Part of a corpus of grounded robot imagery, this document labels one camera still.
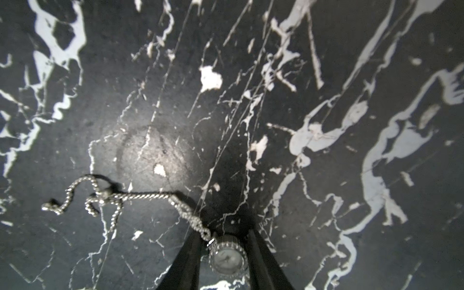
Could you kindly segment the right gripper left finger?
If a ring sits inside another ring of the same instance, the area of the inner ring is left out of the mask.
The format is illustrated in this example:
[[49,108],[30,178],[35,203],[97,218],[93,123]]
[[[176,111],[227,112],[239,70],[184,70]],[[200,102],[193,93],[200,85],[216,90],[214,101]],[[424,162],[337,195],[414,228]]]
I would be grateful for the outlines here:
[[201,235],[191,232],[157,290],[198,290],[204,247]]

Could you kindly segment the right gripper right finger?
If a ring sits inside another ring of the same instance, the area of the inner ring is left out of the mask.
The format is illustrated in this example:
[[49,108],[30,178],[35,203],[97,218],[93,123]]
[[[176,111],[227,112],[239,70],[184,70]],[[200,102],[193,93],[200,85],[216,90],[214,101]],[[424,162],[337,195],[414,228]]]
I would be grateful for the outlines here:
[[256,229],[245,240],[250,286],[252,290],[294,290],[263,237]]

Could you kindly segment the small silver round piece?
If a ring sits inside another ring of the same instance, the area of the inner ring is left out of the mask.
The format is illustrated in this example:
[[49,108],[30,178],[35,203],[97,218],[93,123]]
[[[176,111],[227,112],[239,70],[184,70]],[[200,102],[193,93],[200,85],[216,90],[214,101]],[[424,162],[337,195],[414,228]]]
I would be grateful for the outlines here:
[[58,204],[50,201],[42,205],[43,211],[53,212],[56,215],[65,213],[74,198],[74,191],[78,185],[83,182],[90,182],[94,193],[85,200],[85,210],[91,216],[97,217],[100,212],[95,208],[95,205],[113,205],[116,211],[111,217],[110,232],[116,230],[117,221],[122,213],[123,204],[131,200],[150,200],[150,199],[165,199],[178,212],[180,218],[187,221],[189,226],[197,233],[200,238],[206,242],[206,247],[209,251],[209,265],[213,272],[223,277],[236,277],[242,275],[248,267],[248,257],[244,247],[240,241],[231,236],[218,236],[207,228],[201,218],[194,213],[193,208],[184,202],[179,194],[174,192],[118,192],[110,187],[102,189],[95,175],[83,175],[73,181],[65,191],[65,200]]

